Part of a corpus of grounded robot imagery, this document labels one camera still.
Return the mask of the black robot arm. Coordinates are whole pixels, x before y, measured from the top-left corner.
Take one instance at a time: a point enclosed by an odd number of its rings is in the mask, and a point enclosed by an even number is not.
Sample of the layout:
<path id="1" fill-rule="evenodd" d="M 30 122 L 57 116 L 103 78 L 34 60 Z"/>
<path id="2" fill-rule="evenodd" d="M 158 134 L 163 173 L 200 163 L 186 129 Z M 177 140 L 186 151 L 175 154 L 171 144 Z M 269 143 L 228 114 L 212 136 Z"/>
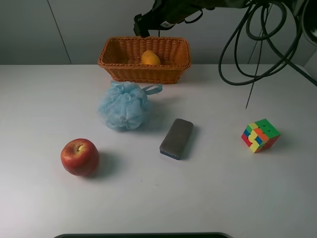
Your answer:
<path id="1" fill-rule="evenodd" d="M 191 24 L 203 16 L 203 10 L 217 7 L 245 8 L 246 0 L 156 0 L 146 14 L 134 17 L 136 36 L 148 37 L 150 30 L 164 31 L 185 22 Z"/>

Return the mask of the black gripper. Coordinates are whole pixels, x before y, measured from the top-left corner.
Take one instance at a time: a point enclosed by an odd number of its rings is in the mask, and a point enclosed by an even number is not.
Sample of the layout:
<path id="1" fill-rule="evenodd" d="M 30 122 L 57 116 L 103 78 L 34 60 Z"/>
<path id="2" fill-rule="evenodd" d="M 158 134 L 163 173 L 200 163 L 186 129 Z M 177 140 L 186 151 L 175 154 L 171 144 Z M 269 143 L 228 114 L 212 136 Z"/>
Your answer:
<path id="1" fill-rule="evenodd" d="M 134 33 L 138 37 L 149 37 L 149 30 L 164 30 L 182 22 L 188 15 L 187 4 L 160 4 L 146 14 L 134 17 Z"/>

